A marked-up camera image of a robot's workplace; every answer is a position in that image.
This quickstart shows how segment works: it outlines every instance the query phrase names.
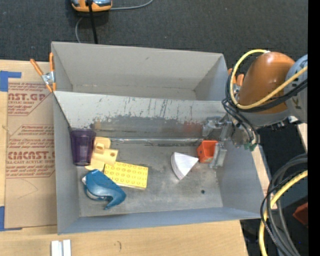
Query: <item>wooden table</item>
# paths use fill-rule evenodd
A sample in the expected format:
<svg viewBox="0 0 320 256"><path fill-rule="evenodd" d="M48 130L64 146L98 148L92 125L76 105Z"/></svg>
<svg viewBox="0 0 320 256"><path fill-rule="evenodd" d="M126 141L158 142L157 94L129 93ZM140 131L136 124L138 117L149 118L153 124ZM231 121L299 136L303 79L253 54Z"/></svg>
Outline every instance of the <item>wooden table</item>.
<svg viewBox="0 0 320 256"><path fill-rule="evenodd" d="M0 70L28 61L0 60ZM0 92L0 206L5 203L5 165L7 98ZM49 256L51 241L71 240L72 256L247 256L247 248L238 220L212 223L114 230L57 235L57 226L26 227L0 232L0 254Z"/></svg>

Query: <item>plastic cup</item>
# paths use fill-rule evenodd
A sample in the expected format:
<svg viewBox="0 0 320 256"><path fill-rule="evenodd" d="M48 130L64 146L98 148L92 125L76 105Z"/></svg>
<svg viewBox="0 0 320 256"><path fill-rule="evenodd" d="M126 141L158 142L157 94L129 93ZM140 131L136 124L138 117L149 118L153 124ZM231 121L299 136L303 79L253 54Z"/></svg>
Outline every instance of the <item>plastic cup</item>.
<svg viewBox="0 0 320 256"><path fill-rule="evenodd" d="M74 165L90 165L96 135L91 129L74 129L70 132L72 161Z"/></svg>

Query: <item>cardboard sheet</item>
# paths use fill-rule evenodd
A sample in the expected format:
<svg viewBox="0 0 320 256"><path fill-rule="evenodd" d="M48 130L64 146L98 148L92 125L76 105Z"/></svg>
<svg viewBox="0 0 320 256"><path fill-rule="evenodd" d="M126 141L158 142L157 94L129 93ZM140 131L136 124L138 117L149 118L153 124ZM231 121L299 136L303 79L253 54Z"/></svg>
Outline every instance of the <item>cardboard sheet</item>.
<svg viewBox="0 0 320 256"><path fill-rule="evenodd" d="M38 64L49 71L47 62ZM0 71L21 72L8 79L7 124L1 126L7 137L4 227L55 225L53 95L29 61L0 60Z"/></svg>

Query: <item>metal clamp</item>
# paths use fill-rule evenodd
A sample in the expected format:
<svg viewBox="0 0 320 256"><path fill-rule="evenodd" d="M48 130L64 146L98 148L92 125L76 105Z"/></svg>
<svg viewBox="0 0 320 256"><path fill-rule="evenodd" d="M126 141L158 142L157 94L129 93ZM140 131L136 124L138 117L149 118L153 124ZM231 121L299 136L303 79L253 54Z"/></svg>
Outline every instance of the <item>metal clamp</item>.
<svg viewBox="0 0 320 256"><path fill-rule="evenodd" d="M47 85L50 86L56 82L56 73L54 71L51 71L49 73L41 75L41 78Z"/></svg>
<svg viewBox="0 0 320 256"><path fill-rule="evenodd" d="M206 138L212 137L213 133L217 130L221 130L217 136L218 141L225 142L231 138L233 131L233 123L228 120L228 116L221 117L208 117L206 123L202 127L202 136Z"/></svg>
<svg viewBox="0 0 320 256"><path fill-rule="evenodd" d="M215 144L213 159L209 163L209 167L213 169L216 169L218 167L223 167L226 155L227 155L227 150L225 149L225 145L223 143Z"/></svg>

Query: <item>yellow lego brick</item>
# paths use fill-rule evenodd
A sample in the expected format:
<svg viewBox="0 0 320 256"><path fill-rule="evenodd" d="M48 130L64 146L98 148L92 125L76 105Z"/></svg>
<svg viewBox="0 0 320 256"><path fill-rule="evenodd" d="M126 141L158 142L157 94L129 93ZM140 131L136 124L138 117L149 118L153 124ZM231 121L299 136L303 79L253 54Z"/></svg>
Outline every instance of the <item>yellow lego brick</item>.
<svg viewBox="0 0 320 256"><path fill-rule="evenodd" d="M119 186L145 189L148 181L148 167L115 162L105 165L104 174Z"/></svg>

